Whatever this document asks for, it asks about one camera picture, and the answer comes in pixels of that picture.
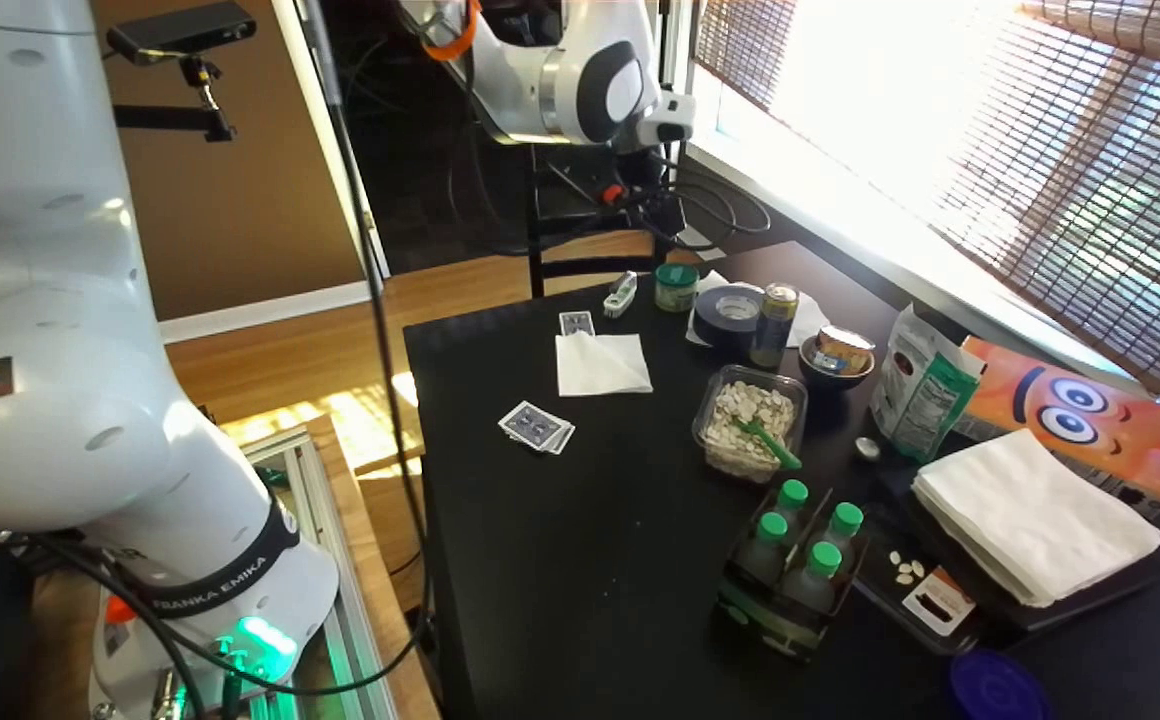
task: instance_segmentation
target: folded towel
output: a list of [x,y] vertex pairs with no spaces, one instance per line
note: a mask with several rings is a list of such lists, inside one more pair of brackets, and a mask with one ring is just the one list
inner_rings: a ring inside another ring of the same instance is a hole
[[913,491],[1028,609],[1160,549],[1160,527],[1064,466],[1028,429],[923,465]]
[[612,397],[651,391],[638,334],[556,334],[556,391],[559,397]]

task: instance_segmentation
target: black table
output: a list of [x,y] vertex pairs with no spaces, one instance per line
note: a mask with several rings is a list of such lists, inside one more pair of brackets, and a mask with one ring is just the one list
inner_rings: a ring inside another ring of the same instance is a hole
[[[905,298],[799,245],[738,256],[733,276],[788,281],[870,340]],[[692,444],[717,358],[638,291],[633,320],[607,330],[644,334],[654,397],[556,400],[559,306],[600,306],[600,291],[408,330],[452,715],[952,715],[949,662],[865,595],[802,668],[713,609],[761,501],[761,487],[713,477]],[[517,400],[575,418],[559,459],[499,434],[494,418]],[[870,513],[880,495],[852,473],[865,400],[869,384],[812,397],[799,456],[812,487],[836,485]],[[1160,579],[1009,653],[1058,715],[1160,715]]]

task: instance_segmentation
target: window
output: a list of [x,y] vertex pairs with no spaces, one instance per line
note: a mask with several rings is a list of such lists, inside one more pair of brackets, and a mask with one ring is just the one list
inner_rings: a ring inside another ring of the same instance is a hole
[[782,7],[762,107],[1160,386],[1160,0]]

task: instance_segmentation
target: tin can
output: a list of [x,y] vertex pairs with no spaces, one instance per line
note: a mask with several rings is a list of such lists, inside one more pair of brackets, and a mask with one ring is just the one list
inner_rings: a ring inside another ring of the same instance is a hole
[[766,371],[782,363],[791,314],[797,314],[797,288],[766,285],[762,310],[755,314],[755,330],[749,343],[749,363],[766,368]]

